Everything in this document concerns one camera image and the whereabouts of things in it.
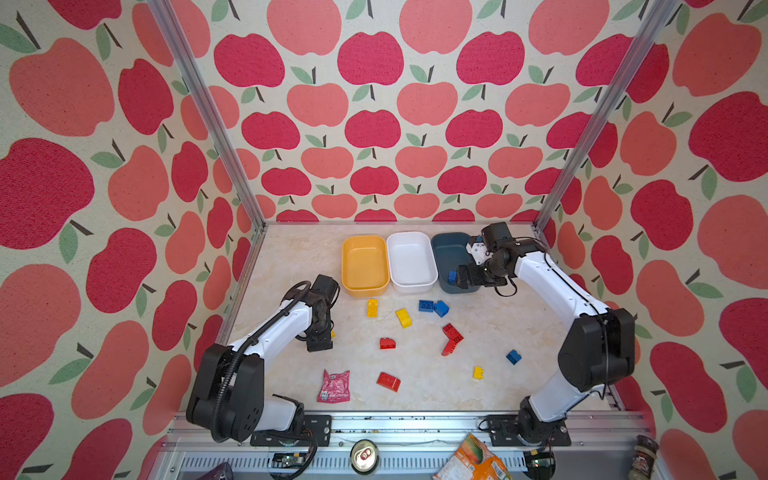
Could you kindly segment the white plastic container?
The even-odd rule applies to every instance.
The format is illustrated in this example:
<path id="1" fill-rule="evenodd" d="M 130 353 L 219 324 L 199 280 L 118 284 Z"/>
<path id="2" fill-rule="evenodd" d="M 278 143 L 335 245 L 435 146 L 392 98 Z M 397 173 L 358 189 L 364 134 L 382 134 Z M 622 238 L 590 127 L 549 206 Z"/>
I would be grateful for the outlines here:
<path id="1" fill-rule="evenodd" d="M 397 232 L 386 239 L 390 280 L 401 294 L 428 292 L 438 281 L 430 238 L 423 232 Z"/>

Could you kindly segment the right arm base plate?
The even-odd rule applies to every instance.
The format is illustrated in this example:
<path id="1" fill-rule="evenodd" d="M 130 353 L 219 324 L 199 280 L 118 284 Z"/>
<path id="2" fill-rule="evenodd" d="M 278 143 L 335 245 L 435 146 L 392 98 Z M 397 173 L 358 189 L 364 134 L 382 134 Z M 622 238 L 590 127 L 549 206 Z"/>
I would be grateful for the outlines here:
<path id="1" fill-rule="evenodd" d="M 563 419 L 541 422 L 535 416 L 489 415 L 478 429 L 487 433 L 493 446 L 568 447 L 572 445 Z"/>

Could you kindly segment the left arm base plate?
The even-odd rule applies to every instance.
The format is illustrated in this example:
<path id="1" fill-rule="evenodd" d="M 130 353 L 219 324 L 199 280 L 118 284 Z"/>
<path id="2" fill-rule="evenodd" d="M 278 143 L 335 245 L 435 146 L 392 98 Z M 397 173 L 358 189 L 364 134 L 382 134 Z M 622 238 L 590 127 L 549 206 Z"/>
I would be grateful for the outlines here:
<path id="1" fill-rule="evenodd" d="M 305 415 L 295 418 L 285 431 L 255 431 L 250 445 L 256 447 L 309 447 L 315 442 L 327 447 L 332 428 L 331 415 Z"/>

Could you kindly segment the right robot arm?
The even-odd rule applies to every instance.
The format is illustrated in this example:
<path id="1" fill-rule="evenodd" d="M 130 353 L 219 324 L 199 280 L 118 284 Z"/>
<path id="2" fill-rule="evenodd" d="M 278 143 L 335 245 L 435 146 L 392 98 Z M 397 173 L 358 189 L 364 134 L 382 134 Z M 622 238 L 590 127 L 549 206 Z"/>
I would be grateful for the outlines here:
<path id="1" fill-rule="evenodd" d="M 609 307 L 567 277 L 535 238 L 483 239 L 466 249 L 472 261 L 449 273 L 450 284 L 497 289 L 518 280 L 568 326 L 557 370 L 518 409 L 518 438 L 527 445 L 540 445 L 565 426 L 573 407 L 633 374 L 635 318 L 623 308 Z"/>

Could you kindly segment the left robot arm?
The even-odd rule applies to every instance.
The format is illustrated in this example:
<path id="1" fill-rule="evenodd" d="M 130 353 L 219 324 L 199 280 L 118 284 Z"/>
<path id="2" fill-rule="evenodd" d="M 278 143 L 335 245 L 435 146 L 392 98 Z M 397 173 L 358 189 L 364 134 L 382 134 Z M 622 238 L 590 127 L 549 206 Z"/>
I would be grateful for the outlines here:
<path id="1" fill-rule="evenodd" d="M 318 275 L 293 285 L 278 310 L 254 331 L 202 354 L 186 420 L 207 429 L 214 441 L 243 442 L 255 435 L 301 439 L 309 436 L 301 402 L 265 394 L 265 372 L 293 340 L 310 353 L 333 348 L 331 309 L 339 284 Z"/>

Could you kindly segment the yellow plastic container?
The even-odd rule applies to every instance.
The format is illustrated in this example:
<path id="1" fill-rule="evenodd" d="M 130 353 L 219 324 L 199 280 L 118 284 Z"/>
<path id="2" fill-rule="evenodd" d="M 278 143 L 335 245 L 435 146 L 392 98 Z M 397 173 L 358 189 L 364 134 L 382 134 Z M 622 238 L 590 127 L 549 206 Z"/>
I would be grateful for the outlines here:
<path id="1" fill-rule="evenodd" d="M 377 235 L 347 238 L 342 246 L 342 285 L 354 298 L 384 294 L 390 282 L 385 240 Z"/>

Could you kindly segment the dark teal plastic container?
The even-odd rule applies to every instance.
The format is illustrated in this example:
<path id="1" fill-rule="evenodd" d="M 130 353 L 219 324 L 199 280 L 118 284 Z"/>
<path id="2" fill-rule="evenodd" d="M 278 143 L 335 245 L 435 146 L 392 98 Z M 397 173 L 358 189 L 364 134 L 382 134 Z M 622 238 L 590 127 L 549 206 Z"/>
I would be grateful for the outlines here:
<path id="1" fill-rule="evenodd" d="M 431 247 L 438 269 L 440 288 L 447 294 L 468 294 L 479 290 L 477 286 L 461 289 L 449 282 L 449 274 L 460 265 L 473 263 L 474 259 L 466 250 L 473 239 L 463 232 L 439 233 L 431 239 Z"/>

